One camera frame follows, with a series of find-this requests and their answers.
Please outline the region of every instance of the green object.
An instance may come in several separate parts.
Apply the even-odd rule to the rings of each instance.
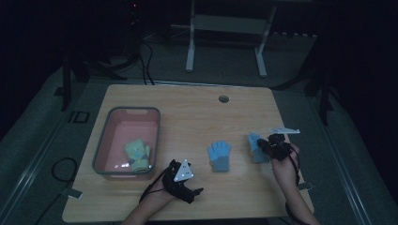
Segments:
[[[144,141],[137,139],[134,142],[126,143],[125,152],[129,157],[129,164],[133,172],[146,171],[149,169],[150,147]]]

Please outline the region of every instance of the pink plastic tub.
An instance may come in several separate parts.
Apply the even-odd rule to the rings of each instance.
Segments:
[[[160,120],[161,113],[156,108],[113,108],[99,139],[93,159],[94,171],[108,180],[151,179],[156,162]],[[149,148],[148,154],[137,155],[134,151],[142,153],[143,148],[135,147],[136,143],[143,143],[144,149]]]

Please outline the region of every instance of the dark background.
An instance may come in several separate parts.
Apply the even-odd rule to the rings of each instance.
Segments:
[[[202,3],[197,10],[210,14],[244,11],[241,16],[262,16],[258,10],[262,2],[254,2],[254,9],[238,0],[219,1],[216,7],[207,7],[206,0]],[[185,0],[4,0],[0,4],[0,139],[44,81],[62,67],[67,53],[85,53],[94,60],[109,62],[109,56],[126,53],[123,46],[131,22],[136,24],[129,35],[135,38],[129,38],[134,41],[128,53],[138,53],[139,36],[146,24],[168,38],[170,24],[189,24],[187,8],[191,7]],[[279,7],[272,32],[318,36],[301,75],[320,68],[312,77],[319,80],[330,72],[331,87],[337,90],[398,202],[394,170],[398,161],[394,142],[398,135],[397,3],[368,0],[275,4]],[[79,63],[80,58],[75,59],[76,76],[84,82],[89,74]]]

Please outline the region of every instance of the blue glove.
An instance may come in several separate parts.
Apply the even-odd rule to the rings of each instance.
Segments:
[[[229,152],[231,145],[225,141],[213,142],[207,149],[208,157],[213,172],[228,172],[229,171]]]
[[[269,162],[269,158],[266,153],[257,145],[257,140],[261,139],[260,135],[256,133],[249,133],[249,144],[251,148],[251,155],[253,157],[253,163]]]

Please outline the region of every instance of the gray floor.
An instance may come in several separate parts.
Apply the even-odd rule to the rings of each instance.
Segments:
[[[153,51],[150,73],[156,84],[270,87],[293,78],[314,43],[314,38],[308,37],[270,37],[263,53],[268,76],[263,79],[259,78],[255,64],[252,48],[255,41],[244,39],[237,45],[231,44],[231,40],[221,41],[224,36],[199,34],[194,70],[186,73],[188,39],[186,32],[179,35],[180,32],[176,30],[176,36],[167,43],[159,42],[161,39],[156,36],[146,38]],[[143,46],[142,55],[147,60],[149,48]],[[107,86],[111,83],[143,83],[140,64],[119,71],[119,74],[128,77],[128,80],[116,82],[97,74],[89,83],[74,82],[73,101],[66,112],[60,112],[62,98],[53,95],[56,87],[62,84],[61,72],[56,72],[43,85],[21,119],[0,143],[1,218],[9,213],[7,221],[1,224],[34,224],[46,206],[62,191],[65,183],[52,177],[52,166],[65,157],[80,162]],[[289,138],[302,149],[302,174],[307,182],[315,186],[310,190],[315,215],[322,224],[398,224],[397,206],[376,172],[349,115],[331,97],[334,111],[328,112],[329,125],[323,126],[317,115],[318,97],[306,97],[303,93],[306,83],[303,81],[273,93],[284,124],[301,131],[299,135],[290,135]],[[69,123],[72,111],[90,113],[88,122]],[[42,158],[40,164],[29,164],[38,156]],[[24,188],[17,186],[20,177],[28,169],[34,171],[35,167],[37,173],[32,174],[34,179],[22,180],[27,184]],[[65,165],[60,172],[65,176],[69,173],[70,165]],[[20,195],[13,192],[15,188],[22,191]],[[58,199],[39,224],[66,224],[62,220],[66,200],[64,197]],[[285,224],[279,218],[151,224],[169,223]]]

